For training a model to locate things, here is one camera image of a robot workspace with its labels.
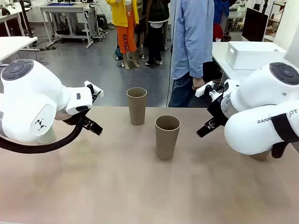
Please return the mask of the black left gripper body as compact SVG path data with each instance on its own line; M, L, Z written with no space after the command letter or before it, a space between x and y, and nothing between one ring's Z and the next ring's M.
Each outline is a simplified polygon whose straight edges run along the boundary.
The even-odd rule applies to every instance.
M86 117L85 115L81 115L81 119L83 122L83 128L86 130L91 130L94 124L94 121Z

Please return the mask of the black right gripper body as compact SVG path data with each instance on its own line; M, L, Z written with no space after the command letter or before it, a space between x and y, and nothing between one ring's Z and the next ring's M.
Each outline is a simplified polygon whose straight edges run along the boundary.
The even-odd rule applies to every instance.
M223 100L222 94L215 99L208 107L208 111L212 115L212 118L208 121L209 128L217 128L219 126L225 126L228 118L224 115L221 109L221 101Z

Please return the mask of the person's left hand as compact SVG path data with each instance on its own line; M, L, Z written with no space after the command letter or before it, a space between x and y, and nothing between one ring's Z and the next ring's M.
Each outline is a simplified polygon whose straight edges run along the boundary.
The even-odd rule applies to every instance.
M192 78L192 89L193 90L197 90L199 89L200 87L204 86L205 85L205 82L203 80L203 78Z

